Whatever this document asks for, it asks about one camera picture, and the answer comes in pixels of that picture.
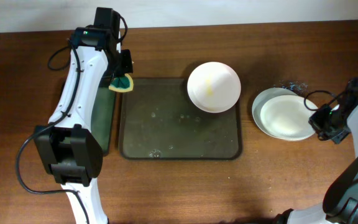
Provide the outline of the green yellow sponge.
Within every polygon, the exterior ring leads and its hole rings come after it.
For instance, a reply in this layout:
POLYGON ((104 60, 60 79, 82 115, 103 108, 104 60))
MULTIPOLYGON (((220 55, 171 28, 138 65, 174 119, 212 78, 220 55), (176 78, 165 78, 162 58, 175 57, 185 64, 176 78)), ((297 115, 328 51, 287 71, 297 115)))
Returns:
POLYGON ((118 93, 127 93, 134 89, 134 82, 132 77, 125 73, 123 77, 113 78, 108 88, 118 93))

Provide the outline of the white plate with yellow stain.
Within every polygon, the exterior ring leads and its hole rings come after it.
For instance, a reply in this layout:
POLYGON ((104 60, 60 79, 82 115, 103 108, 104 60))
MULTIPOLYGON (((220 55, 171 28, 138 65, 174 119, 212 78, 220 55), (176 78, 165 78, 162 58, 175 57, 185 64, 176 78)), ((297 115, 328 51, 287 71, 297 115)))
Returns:
POLYGON ((315 130, 309 124, 314 111, 304 105, 304 98, 297 95, 276 96, 260 110, 260 120, 267 132, 286 141, 301 141, 309 138, 315 130))

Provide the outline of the light grey plate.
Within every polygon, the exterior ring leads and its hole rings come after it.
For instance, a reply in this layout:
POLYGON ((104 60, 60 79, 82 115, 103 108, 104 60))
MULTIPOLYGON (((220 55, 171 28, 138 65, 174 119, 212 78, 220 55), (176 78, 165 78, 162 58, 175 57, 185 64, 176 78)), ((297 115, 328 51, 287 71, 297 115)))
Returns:
POLYGON ((260 111, 263 107, 263 105, 268 102, 268 100, 271 100, 272 98, 275 98, 277 96, 282 96, 282 95, 295 95, 296 93, 284 89, 284 88, 269 88, 266 89, 264 91, 262 91, 261 93, 259 93, 255 100, 253 101, 252 104, 252 117, 254 119, 254 123, 257 125, 257 127, 263 131, 265 134, 267 134, 268 136, 271 137, 275 137, 274 135, 271 135, 270 132, 268 132, 265 127, 262 124, 262 120, 260 118, 260 111))

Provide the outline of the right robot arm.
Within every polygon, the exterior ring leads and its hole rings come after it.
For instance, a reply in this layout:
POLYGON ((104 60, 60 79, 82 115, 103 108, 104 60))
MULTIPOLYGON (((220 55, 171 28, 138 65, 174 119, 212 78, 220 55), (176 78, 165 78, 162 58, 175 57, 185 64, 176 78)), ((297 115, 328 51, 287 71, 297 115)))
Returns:
POLYGON ((303 210, 279 213, 273 224, 358 223, 358 77, 348 81, 344 91, 330 103, 313 109, 308 122, 321 141, 341 143, 352 136, 355 159, 329 186, 322 203, 303 210))

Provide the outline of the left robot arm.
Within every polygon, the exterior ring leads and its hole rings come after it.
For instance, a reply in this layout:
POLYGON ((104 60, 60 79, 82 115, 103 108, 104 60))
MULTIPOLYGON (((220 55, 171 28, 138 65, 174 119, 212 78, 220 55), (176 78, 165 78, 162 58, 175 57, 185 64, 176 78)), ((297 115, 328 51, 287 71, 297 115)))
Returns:
POLYGON ((69 72, 58 105, 34 142, 47 174, 68 195, 77 223, 108 223, 98 190, 108 153, 116 93, 132 91, 133 61, 121 48, 125 19, 111 8, 96 9, 94 22, 68 39, 69 72))

